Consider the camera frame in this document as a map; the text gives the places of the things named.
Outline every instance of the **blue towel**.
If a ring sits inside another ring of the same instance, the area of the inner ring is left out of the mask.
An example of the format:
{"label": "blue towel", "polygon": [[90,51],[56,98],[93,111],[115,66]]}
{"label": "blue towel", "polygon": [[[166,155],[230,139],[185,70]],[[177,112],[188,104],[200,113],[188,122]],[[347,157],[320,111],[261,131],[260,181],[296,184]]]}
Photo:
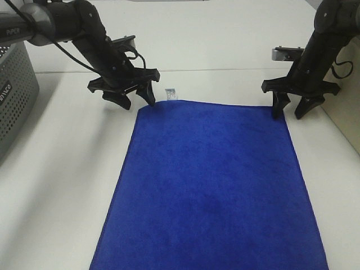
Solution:
{"label": "blue towel", "polygon": [[328,269],[284,117],[140,109],[90,269]]}

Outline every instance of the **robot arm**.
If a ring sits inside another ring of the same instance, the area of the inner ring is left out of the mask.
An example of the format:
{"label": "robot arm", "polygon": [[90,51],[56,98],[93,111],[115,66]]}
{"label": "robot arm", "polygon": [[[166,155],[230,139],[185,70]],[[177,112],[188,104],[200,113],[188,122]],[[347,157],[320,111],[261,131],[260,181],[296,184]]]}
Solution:
{"label": "robot arm", "polygon": [[324,0],[305,50],[277,48],[294,63],[286,77],[263,82],[263,92],[273,92],[273,117],[290,102],[288,93],[302,96],[295,110],[298,119],[324,103],[325,93],[337,95],[340,87],[323,79],[340,50],[356,35],[360,35],[360,0]]}
{"label": "robot arm", "polygon": [[0,44],[29,41],[36,46],[72,41],[88,60],[100,78],[89,83],[88,89],[103,91],[103,99],[129,110],[131,102],[126,96],[132,91],[155,104],[151,81],[158,82],[156,69],[137,68],[125,54],[130,51],[139,56],[133,39],[135,36],[111,40],[99,14],[86,0],[68,3],[37,1],[25,4],[19,15],[0,15]]}

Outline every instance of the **table surface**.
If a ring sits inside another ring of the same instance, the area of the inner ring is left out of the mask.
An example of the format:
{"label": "table surface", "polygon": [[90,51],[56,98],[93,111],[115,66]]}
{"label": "table surface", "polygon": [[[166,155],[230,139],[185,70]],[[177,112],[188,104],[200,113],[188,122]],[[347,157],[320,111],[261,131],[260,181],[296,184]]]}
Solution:
{"label": "table surface", "polygon": [[[270,105],[264,79],[286,75],[278,45],[304,47],[315,10],[298,0],[93,1],[114,39],[135,34],[148,67],[179,99]],[[0,269],[88,269],[144,100],[125,111],[91,94],[86,72],[54,46],[27,44],[40,94],[0,163]],[[358,269],[360,157],[320,108],[285,109],[330,269]]]}

